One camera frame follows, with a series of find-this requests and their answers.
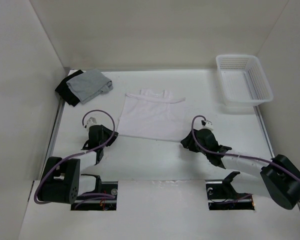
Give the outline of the white tank top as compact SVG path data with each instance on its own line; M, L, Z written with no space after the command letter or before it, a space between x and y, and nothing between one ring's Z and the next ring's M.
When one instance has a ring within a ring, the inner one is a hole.
M126 93L117 131L125 137L180 142L185 129L186 99L175 98L170 90L155 93L143 88Z

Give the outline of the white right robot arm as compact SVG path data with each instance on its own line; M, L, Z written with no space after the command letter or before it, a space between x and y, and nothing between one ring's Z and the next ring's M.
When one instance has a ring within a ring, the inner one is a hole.
M180 141L183 148L202 153L215 167L245 173L258 178L257 193L265 194L280 207L291 210L300 201L300 171L284 155L266 160L238 153L221 145L211 130L192 129Z

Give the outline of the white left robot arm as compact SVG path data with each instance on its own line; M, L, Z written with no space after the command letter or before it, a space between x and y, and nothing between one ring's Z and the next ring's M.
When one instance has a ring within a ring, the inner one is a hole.
M77 199L109 199L102 193L102 182L98 175L83 173L87 168L99 164L104 148L117 139L119 133L101 124L86 124L88 139L82 150L63 160L61 157L48 158L39 186L34 194L37 204L74 204Z

